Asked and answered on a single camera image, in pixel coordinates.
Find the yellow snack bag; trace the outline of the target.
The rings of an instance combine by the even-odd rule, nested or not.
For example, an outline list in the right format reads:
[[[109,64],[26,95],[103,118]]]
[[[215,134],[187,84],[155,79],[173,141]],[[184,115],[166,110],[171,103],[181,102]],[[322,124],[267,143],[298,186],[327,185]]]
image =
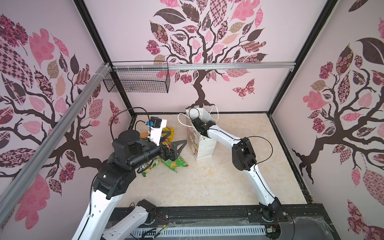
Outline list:
[[[174,138],[175,129],[174,128],[165,127],[165,128],[163,128],[163,132],[164,132],[163,136],[167,137],[166,141],[171,143],[173,141],[173,138]]]

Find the white patterned paper bag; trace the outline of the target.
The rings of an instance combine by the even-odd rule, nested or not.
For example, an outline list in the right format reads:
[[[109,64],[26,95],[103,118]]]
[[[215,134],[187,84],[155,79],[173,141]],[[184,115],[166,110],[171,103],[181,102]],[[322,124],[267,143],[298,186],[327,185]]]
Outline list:
[[[215,123],[216,121],[212,118],[211,112],[204,108],[190,107],[187,108],[185,114],[178,114],[179,123],[187,129],[187,140],[192,148],[195,159],[196,161],[201,161],[213,155],[217,141],[205,137],[198,132],[192,123],[192,120],[195,118],[199,118],[203,123],[208,121]]]

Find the green snack bag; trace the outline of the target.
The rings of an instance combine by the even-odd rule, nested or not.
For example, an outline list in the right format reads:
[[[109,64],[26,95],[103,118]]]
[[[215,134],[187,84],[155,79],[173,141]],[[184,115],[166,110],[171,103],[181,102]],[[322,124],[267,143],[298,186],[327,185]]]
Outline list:
[[[177,172],[176,168],[185,168],[189,166],[188,163],[185,162],[185,160],[181,157],[178,157],[175,161],[171,161],[171,160],[164,161],[161,159],[161,162],[174,172]]]

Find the green yellow candy bag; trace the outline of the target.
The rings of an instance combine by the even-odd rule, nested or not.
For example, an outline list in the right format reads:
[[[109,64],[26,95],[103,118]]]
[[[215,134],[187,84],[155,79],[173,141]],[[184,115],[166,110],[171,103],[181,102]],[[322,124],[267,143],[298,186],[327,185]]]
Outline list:
[[[140,167],[140,170],[142,171],[141,174],[143,177],[146,177],[147,173],[151,171],[154,167],[159,165],[160,159],[155,159],[151,163],[145,164],[144,166]]]

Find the yellow mango candy bag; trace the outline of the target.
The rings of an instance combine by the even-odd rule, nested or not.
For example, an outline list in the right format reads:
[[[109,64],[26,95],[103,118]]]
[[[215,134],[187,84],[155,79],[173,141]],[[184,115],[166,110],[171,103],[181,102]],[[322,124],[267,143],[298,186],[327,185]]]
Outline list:
[[[150,133],[149,132],[146,132],[146,133],[142,133],[141,134],[141,139],[142,140],[147,140],[150,136]]]

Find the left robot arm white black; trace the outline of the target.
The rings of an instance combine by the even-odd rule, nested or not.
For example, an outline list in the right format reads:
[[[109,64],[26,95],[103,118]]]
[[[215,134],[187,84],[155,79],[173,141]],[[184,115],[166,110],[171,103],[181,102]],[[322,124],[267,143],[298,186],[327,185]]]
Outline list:
[[[165,161],[177,160],[187,142],[175,141],[168,147],[162,143],[144,141],[136,130],[122,132],[113,140],[114,152],[93,181],[88,208],[73,239],[124,240],[139,226],[153,223],[156,206],[142,200],[122,220],[107,228],[117,203],[136,178],[136,170],[157,157]]]

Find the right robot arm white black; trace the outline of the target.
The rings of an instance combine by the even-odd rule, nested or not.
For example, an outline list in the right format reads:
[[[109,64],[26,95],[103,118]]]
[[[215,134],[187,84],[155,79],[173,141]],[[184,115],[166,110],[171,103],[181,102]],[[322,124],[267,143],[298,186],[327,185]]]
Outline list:
[[[232,151],[235,168],[245,173],[252,182],[259,206],[259,215],[266,222],[281,221],[286,218],[280,200],[272,193],[264,180],[256,160],[256,154],[249,138],[239,138],[222,130],[214,121],[204,122],[200,118],[191,120],[195,129],[203,136],[216,140]]]

